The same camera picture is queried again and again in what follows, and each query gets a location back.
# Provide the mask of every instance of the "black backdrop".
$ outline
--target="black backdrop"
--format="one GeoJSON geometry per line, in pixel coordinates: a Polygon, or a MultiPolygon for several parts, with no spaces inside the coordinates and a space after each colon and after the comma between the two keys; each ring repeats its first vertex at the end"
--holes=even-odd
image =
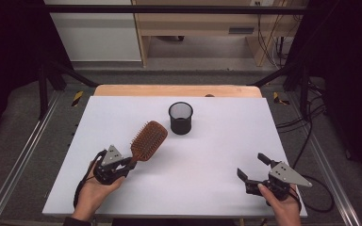
{"type": "MultiPolygon", "coordinates": [[[[335,2],[310,1],[309,6],[330,9],[335,2]]],[[[299,57],[323,16],[304,17],[288,60],[299,57]]],[[[308,73],[324,78],[324,99],[347,155],[362,162],[362,1],[339,1],[313,47],[306,62],[308,73]]]]}
{"type": "MultiPolygon", "coordinates": [[[[22,3],[0,0],[0,117],[11,91],[37,81],[44,61],[73,68],[49,13],[24,10],[22,3]]],[[[27,3],[44,4],[43,0],[27,3]]]]}

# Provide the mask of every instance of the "white panel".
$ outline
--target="white panel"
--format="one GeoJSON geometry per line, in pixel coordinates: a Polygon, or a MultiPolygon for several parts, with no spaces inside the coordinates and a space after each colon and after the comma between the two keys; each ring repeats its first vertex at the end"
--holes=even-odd
{"type": "MultiPolygon", "coordinates": [[[[130,1],[45,0],[45,4],[130,5],[130,1]]],[[[132,14],[51,13],[71,61],[141,61],[132,14]]]]}
{"type": "MultiPolygon", "coordinates": [[[[155,155],[139,162],[97,214],[137,217],[238,218],[273,216],[262,197],[245,193],[237,168],[250,179],[268,179],[257,159],[288,162],[266,99],[205,97],[91,97],[48,201],[46,215],[73,212],[78,182],[90,161],[110,144],[130,154],[130,142],[148,121],[169,135],[155,155]],[[192,129],[170,130],[168,108],[192,105],[192,129]]],[[[303,208],[302,216],[307,216],[303,208]]]]}

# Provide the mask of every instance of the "brush bristle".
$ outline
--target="brush bristle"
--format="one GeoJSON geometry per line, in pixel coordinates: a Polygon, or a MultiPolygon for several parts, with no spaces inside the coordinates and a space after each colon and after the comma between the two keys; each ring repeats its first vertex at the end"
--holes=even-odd
{"type": "Polygon", "coordinates": [[[167,137],[167,130],[157,121],[149,121],[131,143],[131,152],[136,161],[147,161],[167,137]]]}

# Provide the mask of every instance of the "white tabletop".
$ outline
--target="white tabletop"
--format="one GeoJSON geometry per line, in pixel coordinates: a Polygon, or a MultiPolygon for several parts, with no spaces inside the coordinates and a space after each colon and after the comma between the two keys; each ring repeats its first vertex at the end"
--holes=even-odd
{"type": "MultiPolygon", "coordinates": [[[[43,208],[69,216],[78,182],[98,152],[113,144],[131,154],[130,143],[148,121],[169,135],[155,155],[139,162],[96,214],[126,218],[246,218],[273,216],[264,198],[245,193],[237,168],[250,179],[268,179],[258,153],[288,163],[264,98],[92,96],[43,208]],[[193,107],[192,129],[170,129],[169,106],[193,107]]],[[[301,216],[307,216],[303,207],[301,216]]]]}

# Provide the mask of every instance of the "black sleeve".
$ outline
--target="black sleeve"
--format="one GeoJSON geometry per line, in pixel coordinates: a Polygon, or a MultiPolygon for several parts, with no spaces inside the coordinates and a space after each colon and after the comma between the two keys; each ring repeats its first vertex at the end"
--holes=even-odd
{"type": "Polygon", "coordinates": [[[91,224],[87,221],[66,217],[63,226],[91,226],[91,224]]]}

